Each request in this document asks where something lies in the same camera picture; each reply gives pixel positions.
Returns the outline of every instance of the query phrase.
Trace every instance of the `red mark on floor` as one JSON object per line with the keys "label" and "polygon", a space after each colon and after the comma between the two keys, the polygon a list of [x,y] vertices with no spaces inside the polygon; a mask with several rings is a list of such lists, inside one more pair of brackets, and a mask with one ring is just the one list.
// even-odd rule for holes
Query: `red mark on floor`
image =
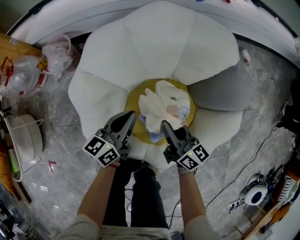
{"label": "red mark on floor", "polygon": [[48,164],[49,164],[49,166],[50,166],[50,169],[51,169],[51,172],[53,172],[53,169],[52,169],[52,166],[51,166],[51,164],[56,164],[56,162],[53,162],[53,161],[48,161]]}

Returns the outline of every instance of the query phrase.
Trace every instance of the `black wire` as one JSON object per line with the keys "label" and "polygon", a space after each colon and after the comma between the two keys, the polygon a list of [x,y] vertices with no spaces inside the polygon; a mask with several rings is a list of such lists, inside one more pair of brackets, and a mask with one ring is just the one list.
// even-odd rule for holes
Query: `black wire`
{"label": "black wire", "polygon": [[252,178],[254,175],[256,175],[256,174],[260,175],[260,174],[261,174],[261,171],[259,171],[259,172],[257,172],[257,173],[254,173],[254,174],[249,178],[249,180],[248,180],[248,182],[247,182],[247,184],[246,184],[246,187],[248,186],[248,184],[249,184],[251,178]]}
{"label": "black wire", "polygon": [[243,168],[242,168],[242,170],[240,171],[240,173],[236,176],[236,178],[231,182],[231,183],[229,183],[225,188],[223,188],[208,204],[207,204],[207,206],[205,207],[205,208],[207,208],[215,199],[216,199],[216,197],[218,197],[226,188],[228,188],[230,185],[232,185],[236,180],[237,180],[237,178],[240,176],[240,174],[242,173],[242,171],[250,164],[250,163],[252,163],[255,159],[256,159],[256,157],[257,157],[257,154],[258,154],[258,151],[261,149],[261,147],[263,146],[263,144],[264,144],[264,142],[266,141],[266,140],[268,140],[270,137],[271,137],[271,135],[272,135],[272,132],[273,132],[273,129],[274,129],[274,127],[272,127],[272,130],[271,130],[271,133],[270,133],[270,135],[265,139],[265,140],[263,140],[263,142],[262,142],[262,144],[259,146],[259,148],[258,148],[258,150],[257,150],[257,152],[256,152],[256,154],[255,154],[255,157],[254,157],[254,159],[253,160],[251,160],[249,163],[247,163],[247,165],[246,166],[244,166]]}
{"label": "black wire", "polygon": [[229,210],[229,214],[231,213],[231,211],[236,210],[239,206],[243,205],[244,203],[240,203],[239,205],[237,205],[236,207],[231,207],[231,209]]}
{"label": "black wire", "polygon": [[128,200],[132,201],[132,199],[130,199],[129,197],[127,197],[126,194],[125,194],[125,197],[126,197]]}
{"label": "black wire", "polygon": [[[171,215],[166,216],[166,218],[170,218],[170,217],[172,217],[172,216]],[[180,218],[180,217],[182,217],[182,216],[173,216],[173,218]]]}
{"label": "black wire", "polygon": [[171,215],[171,220],[170,220],[170,225],[169,225],[169,230],[172,226],[172,221],[173,221],[173,218],[174,218],[174,212],[176,210],[176,207],[178,206],[178,204],[180,203],[180,199],[178,200],[178,202],[175,204],[174,208],[173,208],[173,212],[172,212],[172,215]]}
{"label": "black wire", "polygon": [[130,213],[131,213],[131,211],[128,210],[128,207],[131,205],[131,203],[132,203],[132,202],[130,202],[130,203],[127,205],[127,207],[126,207],[126,210],[127,210],[128,212],[130,212]]}

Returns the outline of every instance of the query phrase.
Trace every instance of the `white wall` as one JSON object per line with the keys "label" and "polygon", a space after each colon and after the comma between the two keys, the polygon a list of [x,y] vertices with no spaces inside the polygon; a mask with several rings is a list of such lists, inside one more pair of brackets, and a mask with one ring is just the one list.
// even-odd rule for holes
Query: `white wall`
{"label": "white wall", "polygon": [[293,240],[300,231],[300,197],[297,198],[287,215],[272,227],[273,234],[268,240]]}
{"label": "white wall", "polygon": [[6,33],[23,15],[42,0],[0,0],[0,32]]}
{"label": "white wall", "polygon": [[261,0],[300,37],[300,7],[295,0]]}

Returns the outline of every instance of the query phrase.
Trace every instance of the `black pants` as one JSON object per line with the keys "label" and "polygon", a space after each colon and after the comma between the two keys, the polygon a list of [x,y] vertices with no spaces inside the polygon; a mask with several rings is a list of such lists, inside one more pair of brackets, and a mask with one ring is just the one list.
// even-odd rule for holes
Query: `black pants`
{"label": "black pants", "polygon": [[[129,183],[131,173],[136,171],[140,160],[128,159],[117,167],[103,224],[127,226],[125,210],[125,186]],[[134,173],[135,184],[131,203],[131,227],[168,228],[163,202],[159,191],[160,184],[155,173],[143,168]]]}
{"label": "black pants", "polygon": [[287,105],[284,117],[278,127],[284,127],[300,136],[300,79],[295,79],[291,85],[292,106]]}

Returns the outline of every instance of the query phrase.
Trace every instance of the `orange item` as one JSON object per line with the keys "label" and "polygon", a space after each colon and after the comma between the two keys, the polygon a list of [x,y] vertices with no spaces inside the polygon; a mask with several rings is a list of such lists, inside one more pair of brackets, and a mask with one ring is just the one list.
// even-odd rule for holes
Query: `orange item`
{"label": "orange item", "polygon": [[291,204],[289,203],[286,206],[280,208],[272,217],[270,224],[276,223],[277,221],[283,219],[284,216],[288,213],[290,206],[291,206]]}
{"label": "orange item", "polygon": [[300,149],[296,149],[297,158],[291,159],[287,165],[287,173],[289,177],[294,179],[295,181],[300,181]]}
{"label": "orange item", "polygon": [[13,185],[13,177],[10,170],[8,153],[3,146],[3,143],[0,141],[0,182],[3,186],[10,191],[11,193],[15,193],[15,188]]}

